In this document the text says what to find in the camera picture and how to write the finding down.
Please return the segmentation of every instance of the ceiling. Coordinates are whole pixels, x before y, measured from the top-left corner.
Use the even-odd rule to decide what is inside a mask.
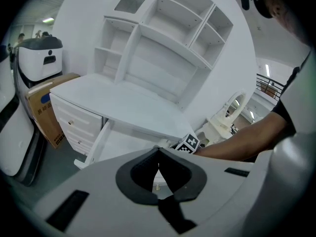
[[[309,48],[280,26],[275,19],[262,17],[253,2],[248,11],[242,9],[254,42],[256,56],[286,64],[300,66]]]
[[[13,25],[42,23],[48,17],[56,18],[64,0],[29,0],[14,19]]]

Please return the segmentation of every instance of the gray floor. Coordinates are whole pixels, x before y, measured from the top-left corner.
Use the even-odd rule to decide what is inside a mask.
[[[14,198],[32,209],[43,195],[79,171],[74,165],[75,159],[84,161],[85,158],[86,156],[73,150],[67,140],[57,149],[47,143],[39,171],[31,186],[26,187],[13,178],[7,178],[7,182],[11,185]]]

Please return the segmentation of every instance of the railing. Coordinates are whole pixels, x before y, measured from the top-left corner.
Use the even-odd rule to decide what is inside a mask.
[[[256,89],[279,101],[284,85],[263,75],[257,74]]]

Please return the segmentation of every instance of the ceiling light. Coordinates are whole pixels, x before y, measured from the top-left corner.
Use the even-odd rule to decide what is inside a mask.
[[[251,117],[252,117],[253,119],[255,119],[255,116],[254,116],[254,114],[253,114],[252,111],[250,111],[250,114],[251,114]]]
[[[266,64],[266,70],[267,70],[267,76],[270,77],[270,70],[269,70],[269,65]]]
[[[51,22],[53,20],[54,20],[53,18],[46,18],[43,20],[43,23],[48,23],[48,22]]]

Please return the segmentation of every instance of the black slot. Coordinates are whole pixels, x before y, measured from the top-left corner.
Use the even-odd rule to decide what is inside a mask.
[[[47,219],[47,223],[60,231],[64,231],[88,196],[89,193],[87,192],[74,191]]]
[[[247,177],[250,173],[249,171],[240,170],[236,168],[227,168],[224,172],[243,177]]]
[[[53,56],[46,56],[44,58],[44,65],[45,64],[49,64],[49,63],[53,63],[55,61],[56,61],[56,56],[55,55],[53,55]]]

